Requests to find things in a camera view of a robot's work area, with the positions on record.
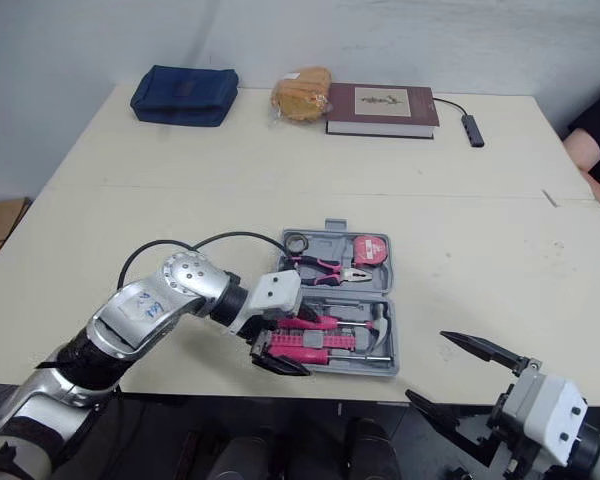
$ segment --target table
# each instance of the table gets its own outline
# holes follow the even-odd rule
[[[274,376],[251,365],[241,340],[185,316],[123,388],[378,401],[405,401],[412,388],[491,404],[513,377],[438,335],[456,330],[543,360],[600,405],[600,205],[532,98],[445,95],[476,116],[486,146],[472,149],[444,105],[434,141],[342,137],[271,123],[266,90],[242,89],[216,129],[141,123],[133,90],[116,87],[0,254],[0,382],[21,382],[73,336],[146,241],[277,237],[335,217],[392,240],[396,378]],[[128,280],[172,251],[146,252]],[[246,285],[276,258],[252,239],[205,251]]]

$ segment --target bread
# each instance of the bread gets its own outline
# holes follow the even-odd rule
[[[276,84],[271,104],[290,120],[315,121],[329,104],[331,72],[324,67],[307,67],[285,75]]]

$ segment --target black cable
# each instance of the black cable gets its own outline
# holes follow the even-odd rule
[[[289,252],[287,247],[285,247],[281,243],[276,242],[273,238],[267,237],[266,235],[262,235],[260,233],[254,233],[254,232],[219,233],[218,235],[214,235],[213,237],[209,237],[205,240],[202,240],[201,242],[198,242],[193,246],[191,246],[185,242],[180,242],[178,240],[154,240],[153,242],[145,243],[144,245],[138,247],[131,255],[129,255],[129,258],[127,258],[127,260],[124,262],[124,265],[122,266],[122,270],[120,270],[120,275],[118,276],[118,284],[116,286],[116,289],[120,290],[122,287],[124,287],[124,279],[127,276],[127,270],[129,270],[129,267],[131,266],[133,261],[136,259],[136,257],[148,248],[154,247],[156,245],[176,245],[178,247],[182,247],[187,250],[198,250],[198,249],[204,247],[205,245],[208,245],[211,242],[215,242],[216,240],[220,240],[221,238],[227,238],[227,237],[258,238],[260,240],[264,240],[265,242],[270,243],[271,245],[279,248],[287,257],[290,258],[292,256],[291,252]]]
[[[469,115],[469,114],[467,113],[467,111],[466,111],[464,108],[462,108],[462,106],[461,106],[461,105],[458,105],[457,103],[451,102],[451,101],[449,101],[449,100],[444,100],[444,99],[442,99],[442,98],[437,98],[437,97],[433,97],[433,99],[434,99],[436,102],[442,102],[442,103],[447,103],[447,104],[449,104],[449,105],[453,105],[454,107],[456,107],[456,108],[459,108],[459,109],[462,111],[462,113],[464,113],[465,115]]]
[[[287,257],[291,258],[293,256],[293,255],[291,255],[291,252],[287,249],[287,247],[285,247],[284,245],[282,245],[279,242],[276,242],[273,238],[267,237],[266,235],[262,235],[260,233],[253,233],[253,232],[225,232],[225,233],[220,233],[218,235],[214,235],[213,237],[209,237],[206,240],[203,240],[201,242],[196,243],[192,247],[192,250],[198,250],[198,249],[204,247],[205,245],[207,245],[207,244],[209,244],[211,242],[215,242],[216,240],[220,240],[221,238],[227,238],[227,237],[254,237],[254,238],[259,238],[260,240],[264,240],[265,242],[268,242],[271,245],[273,245],[274,247],[277,247],[278,249],[280,249]]]
[[[129,270],[131,263],[133,263],[136,257],[142,252],[144,252],[147,248],[155,247],[156,245],[177,245],[179,247],[186,248],[187,250],[193,250],[193,247],[191,247],[191,245],[189,245],[188,243],[180,242],[178,240],[154,240],[153,242],[145,243],[144,245],[136,248],[136,250],[131,255],[129,255],[127,261],[124,262],[122,270],[120,270],[120,275],[118,276],[118,285],[116,287],[117,290],[120,290],[122,287],[124,287],[124,277],[126,277],[127,270]]]

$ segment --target pink handled pliers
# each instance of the pink handled pliers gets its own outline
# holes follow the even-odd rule
[[[368,282],[373,278],[369,272],[365,272],[359,268],[343,267],[340,262],[335,260],[322,260],[308,255],[293,257],[292,260],[296,265],[306,265],[329,272],[327,275],[321,277],[303,278],[303,285],[328,285],[330,287],[337,287],[342,282]]]

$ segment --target book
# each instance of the book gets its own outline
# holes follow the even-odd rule
[[[328,134],[433,138],[440,125],[428,87],[332,83]]]

